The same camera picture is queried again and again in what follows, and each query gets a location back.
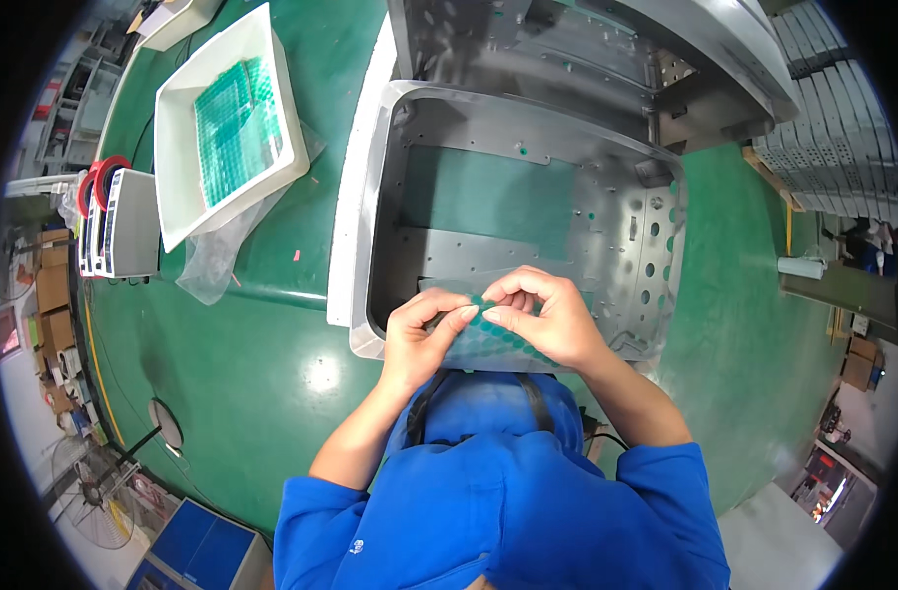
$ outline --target stacked metal panels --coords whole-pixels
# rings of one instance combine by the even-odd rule
[[[804,207],[898,224],[898,148],[862,68],[838,61],[794,84],[799,116],[754,151]]]
[[[815,2],[802,2],[771,19],[790,77],[798,79],[850,58],[833,21]]]

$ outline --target white plastic tray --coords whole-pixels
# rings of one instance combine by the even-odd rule
[[[285,48],[270,22],[269,5],[259,6],[207,41],[157,91],[154,173],[161,236],[167,252],[187,236],[219,230],[249,206],[308,171]],[[272,166],[207,209],[193,103],[220,73],[237,61],[256,57],[264,58],[269,67],[284,147]]]
[[[157,29],[150,31],[141,45],[156,51],[167,51],[177,41],[206,27],[222,3],[223,0],[175,0],[161,5],[158,10],[175,12]]]

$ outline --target person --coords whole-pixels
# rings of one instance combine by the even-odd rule
[[[609,350],[570,280],[523,266],[482,297],[498,302],[484,319],[590,387],[629,445],[616,481],[582,455],[553,377],[439,369],[479,308],[429,289],[390,315],[379,383],[286,481],[275,587],[725,590],[708,475],[672,400]]]
[[[822,228],[826,238],[843,245],[843,266],[864,270],[880,277],[896,275],[896,248],[893,231],[887,223],[860,217],[856,225],[839,235]]]

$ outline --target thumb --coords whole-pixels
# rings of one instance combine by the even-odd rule
[[[516,310],[508,305],[499,305],[482,312],[482,317],[492,324],[511,330],[528,342],[540,331],[543,320],[530,313]]]
[[[426,339],[445,354],[445,351],[452,346],[455,337],[465,328],[466,324],[476,317],[478,312],[478,305],[467,305],[446,313],[443,321],[433,329],[433,333]]]

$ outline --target left hand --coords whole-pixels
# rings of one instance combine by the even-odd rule
[[[378,389],[399,395],[406,403],[440,368],[452,341],[479,311],[466,295],[426,289],[393,310],[387,322],[384,370]],[[439,312],[448,312],[431,334],[423,325]]]

